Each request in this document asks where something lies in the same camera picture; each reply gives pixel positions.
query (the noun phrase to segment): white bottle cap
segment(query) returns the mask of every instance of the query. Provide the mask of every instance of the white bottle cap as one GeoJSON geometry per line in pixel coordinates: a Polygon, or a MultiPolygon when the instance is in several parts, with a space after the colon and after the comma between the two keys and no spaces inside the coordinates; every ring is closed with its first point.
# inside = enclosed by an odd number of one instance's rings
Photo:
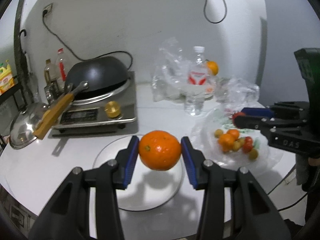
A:
{"type": "Polygon", "coordinates": [[[194,46],[193,49],[194,49],[194,51],[197,52],[197,53],[204,53],[204,47],[194,46]]]}

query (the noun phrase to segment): black hook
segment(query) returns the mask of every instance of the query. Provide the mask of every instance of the black hook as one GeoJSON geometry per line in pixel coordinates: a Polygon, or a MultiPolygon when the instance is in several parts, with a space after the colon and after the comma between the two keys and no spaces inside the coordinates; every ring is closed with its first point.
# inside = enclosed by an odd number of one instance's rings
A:
{"type": "Polygon", "coordinates": [[[27,36],[27,31],[25,29],[22,29],[20,32],[19,32],[19,37],[21,37],[21,34],[24,34],[24,36],[27,36]]]}

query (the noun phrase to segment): transparent plastic bag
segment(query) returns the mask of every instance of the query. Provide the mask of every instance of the transparent plastic bag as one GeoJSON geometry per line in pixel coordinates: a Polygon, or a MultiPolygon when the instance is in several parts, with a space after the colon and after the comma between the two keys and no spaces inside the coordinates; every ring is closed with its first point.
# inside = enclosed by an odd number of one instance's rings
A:
{"type": "Polygon", "coordinates": [[[219,103],[244,103],[258,101],[260,88],[241,78],[220,78],[216,82],[215,96],[219,103]]]}
{"type": "MultiPolygon", "coordinates": [[[[155,102],[168,99],[178,100],[186,94],[188,72],[192,62],[182,53],[176,38],[165,40],[159,47],[155,60],[155,70],[152,75],[152,94],[155,102]]],[[[205,98],[213,95],[216,77],[207,78],[205,98]]]]}
{"type": "MultiPolygon", "coordinates": [[[[257,102],[251,102],[249,105],[242,104],[241,107],[261,107],[257,102]]],[[[239,107],[231,109],[231,104],[222,104],[212,111],[198,123],[191,132],[190,140],[195,149],[203,152],[205,158],[213,160],[219,166],[231,170],[237,170],[241,166],[246,166],[254,176],[260,176],[270,171],[282,158],[281,151],[270,151],[267,139],[259,130],[238,129],[240,137],[251,136],[255,148],[259,152],[256,160],[251,161],[246,154],[240,149],[237,152],[229,152],[224,154],[214,137],[217,129],[226,132],[228,129],[235,129],[232,124],[231,113],[237,112],[239,107]]]]}

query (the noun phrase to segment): yellow bottle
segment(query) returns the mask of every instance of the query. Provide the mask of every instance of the yellow bottle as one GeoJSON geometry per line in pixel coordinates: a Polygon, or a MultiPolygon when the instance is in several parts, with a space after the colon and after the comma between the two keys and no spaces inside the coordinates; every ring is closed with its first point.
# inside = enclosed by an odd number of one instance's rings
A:
{"type": "Polygon", "coordinates": [[[9,88],[14,86],[13,76],[11,72],[11,66],[8,63],[9,60],[5,61],[7,63],[7,67],[5,68],[3,64],[0,66],[0,92],[3,94],[9,88]]]}

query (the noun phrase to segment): wall socket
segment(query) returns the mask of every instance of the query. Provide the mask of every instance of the wall socket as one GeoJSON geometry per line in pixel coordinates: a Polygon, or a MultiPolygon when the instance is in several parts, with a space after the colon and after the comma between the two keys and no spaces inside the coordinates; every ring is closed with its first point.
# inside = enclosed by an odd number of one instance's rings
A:
{"type": "Polygon", "coordinates": [[[44,15],[44,17],[48,16],[48,14],[50,14],[52,12],[52,6],[53,6],[53,3],[47,5],[46,7],[43,8],[42,11],[44,10],[47,10],[48,12],[44,15]]]}

